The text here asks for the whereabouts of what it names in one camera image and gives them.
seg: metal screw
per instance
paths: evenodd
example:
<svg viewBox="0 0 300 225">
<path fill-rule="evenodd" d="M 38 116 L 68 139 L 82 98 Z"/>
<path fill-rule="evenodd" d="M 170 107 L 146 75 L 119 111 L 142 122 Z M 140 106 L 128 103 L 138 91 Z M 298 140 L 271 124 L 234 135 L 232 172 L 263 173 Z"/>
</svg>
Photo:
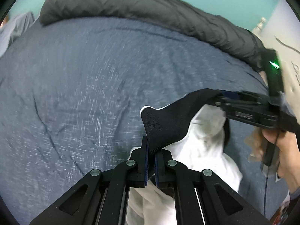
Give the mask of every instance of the metal screw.
<svg viewBox="0 0 300 225">
<path fill-rule="evenodd" d="M 98 169 L 93 169 L 92 171 L 91 171 L 91 175 L 92 176 L 98 176 L 100 174 L 100 171 L 98 170 Z"/>
<path fill-rule="evenodd" d="M 205 175 L 205 176 L 211 176 L 212 175 L 212 171 L 210 170 L 210 169 L 205 169 L 204 171 L 203 171 L 203 174 Z"/>
<path fill-rule="evenodd" d="M 126 162 L 126 165 L 127 165 L 127 166 L 133 166 L 134 164 L 135 164 L 135 160 L 129 159 L 129 160 L 127 160 L 127 162 Z"/>
<path fill-rule="evenodd" d="M 175 160 L 168 161 L 169 166 L 176 166 L 177 162 Z"/>
</svg>

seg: textured blue fabric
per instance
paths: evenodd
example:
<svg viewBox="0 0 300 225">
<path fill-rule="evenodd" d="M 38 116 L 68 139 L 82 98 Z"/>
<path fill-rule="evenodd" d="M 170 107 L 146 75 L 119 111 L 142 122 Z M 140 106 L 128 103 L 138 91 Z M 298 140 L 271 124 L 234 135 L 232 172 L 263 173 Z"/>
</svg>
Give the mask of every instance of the textured blue fabric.
<svg viewBox="0 0 300 225">
<path fill-rule="evenodd" d="M 246 63 L 195 38 L 117 18 L 38 22 L 0 59 L 0 195 L 21 225 L 92 168 L 124 161 L 145 135 L 140 109 L 202 88 L 267 93 Z M 225 152 L 240 194 L 260 212 L 265 179 L 243 143 L 252 126 L 231 121 Z M 287 194 L 268 182 L 270 217 Z"/>
</svg>

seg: human hand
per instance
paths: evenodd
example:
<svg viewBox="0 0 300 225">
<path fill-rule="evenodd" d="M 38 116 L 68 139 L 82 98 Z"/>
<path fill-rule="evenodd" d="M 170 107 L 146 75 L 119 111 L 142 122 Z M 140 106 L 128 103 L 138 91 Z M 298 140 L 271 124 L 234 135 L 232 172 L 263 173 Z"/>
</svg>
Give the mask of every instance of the human hand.
<svg viewBox="0 0 300 225">
<path fill-rule="evenodd" d="M 271 143 L 276 141 L 277 130 L 262 130 L 263 136 Z M 279 151 L 279 167 L 277 174 L 287 182 L 291 193 L 300 187 L 300 152 L 296 135 L 280 132 L 277 144 Z"/>
</svg>

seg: green led indicator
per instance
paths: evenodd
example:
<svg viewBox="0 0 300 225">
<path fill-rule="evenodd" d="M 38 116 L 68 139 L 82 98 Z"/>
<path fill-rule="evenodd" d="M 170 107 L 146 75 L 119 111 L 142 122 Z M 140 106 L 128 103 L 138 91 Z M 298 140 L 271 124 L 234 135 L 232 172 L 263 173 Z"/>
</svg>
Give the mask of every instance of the green led indicator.
<svg viewBox="0 0 300 225">
<path fill-rule="evenodd" d="M 271 64 L 273 65 L 274 68 L 279 69 L 279 65 L 277 65 L 276 63 L 271 62 L 271 61 L 269 61 L 269 63 L 271 63 Z"/>
</svg>

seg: device handle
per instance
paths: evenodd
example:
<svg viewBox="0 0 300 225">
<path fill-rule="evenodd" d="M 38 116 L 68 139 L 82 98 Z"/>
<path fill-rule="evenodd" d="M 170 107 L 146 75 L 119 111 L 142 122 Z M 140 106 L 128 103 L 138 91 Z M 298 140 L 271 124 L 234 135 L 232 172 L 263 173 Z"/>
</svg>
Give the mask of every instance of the device handle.
<svg viewBox="0 0 300 225">
<path fill-rule="evenodd" d="M 264 155 L 260 169 L 265 177 L 272 177 L 277 173 L 279 166 L 279 148 L 265 138 L 262 141 Z"/>
</svg>

